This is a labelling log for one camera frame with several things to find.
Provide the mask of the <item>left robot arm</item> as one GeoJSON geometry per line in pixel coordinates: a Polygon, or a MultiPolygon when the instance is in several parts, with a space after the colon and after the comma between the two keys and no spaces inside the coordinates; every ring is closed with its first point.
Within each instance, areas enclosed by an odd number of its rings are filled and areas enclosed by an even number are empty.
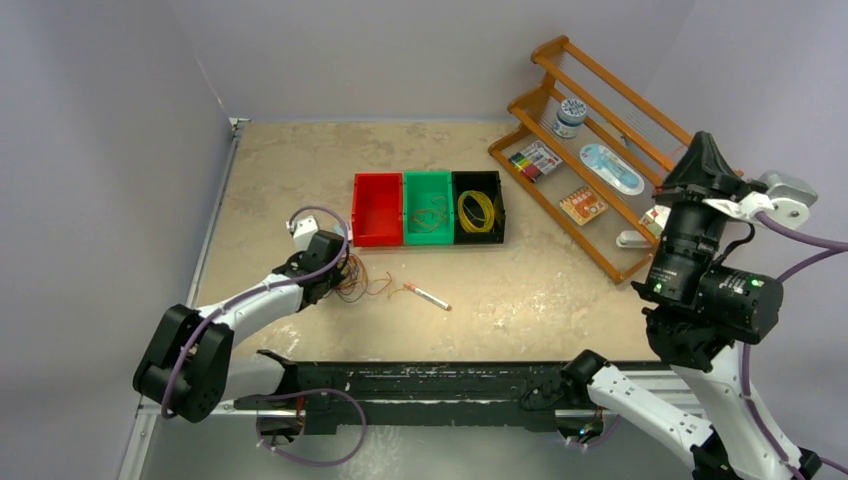
{"type": "Polygon", "coordinates": [[[168,308],[133,375],[132,387],[158,403],[163,417],[197,423],[222,401],[260,395],[272,408],[297,399],[298,382],[283,363],[260,354],[255,363],[233,363],[241,342],[276,320],[316,304],[342,281],[348,245],[334,232],[317,231],[257,285],[199,309],[168,308]]]}

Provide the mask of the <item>red plastic bin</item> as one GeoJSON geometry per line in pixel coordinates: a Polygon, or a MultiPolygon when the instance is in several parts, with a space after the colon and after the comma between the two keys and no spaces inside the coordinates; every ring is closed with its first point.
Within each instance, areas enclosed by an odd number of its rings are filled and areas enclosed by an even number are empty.
{"type": "Polygon", "coordinates": [[[357,247],[397,247],[404,241],[403,175],[354,175],[351,224],[357,247]]]}

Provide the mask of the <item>green plastic bin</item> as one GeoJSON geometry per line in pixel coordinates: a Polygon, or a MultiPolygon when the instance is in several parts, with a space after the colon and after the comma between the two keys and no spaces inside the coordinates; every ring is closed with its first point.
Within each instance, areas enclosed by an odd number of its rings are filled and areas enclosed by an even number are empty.
{"type": "Polygon", "coordinates": [[[405,246],[452,245],[454,220],[449,171],[403,173],[405,246]]]}

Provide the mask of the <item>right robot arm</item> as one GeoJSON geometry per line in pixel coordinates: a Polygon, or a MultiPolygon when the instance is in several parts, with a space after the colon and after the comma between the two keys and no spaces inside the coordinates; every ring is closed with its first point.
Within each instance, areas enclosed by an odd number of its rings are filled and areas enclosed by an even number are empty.
{"type": "Polygon", "coordinates": [[[720,243],[728,221],[770,207],[766,185],[738,175],[713,136],[699,131],[654,200],[670,214],[646,279],[634,290],[647,302],[651,349],[703,413],[690,415],[659,398],[590,350],[563,368],[564,399],[612,410],[674,453],[696,479],[814,477],[822,459],[782,433],[743,365],[745,349],[776,325],[783,285],[726,266],[729,248],[720,243]]]}

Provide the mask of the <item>black plastic bin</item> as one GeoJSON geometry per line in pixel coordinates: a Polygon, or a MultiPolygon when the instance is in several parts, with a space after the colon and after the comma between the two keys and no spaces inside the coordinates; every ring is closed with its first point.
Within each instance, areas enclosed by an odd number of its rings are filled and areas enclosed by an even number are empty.
{"type": "Polygon", "coordinates": [[[453,224],[456,245],[502,244],[505,238],[506,210],[497,171],[452,171],[452,201],[455,220],[453,224]],[[476,191],[485,195],[493,207],[493,225],[484,232],[467,231],[462,223],[467,218],[475,227],[486,225],[488,215],[480,204],[470,196],[460,202],[465,192],[476,191]]]}

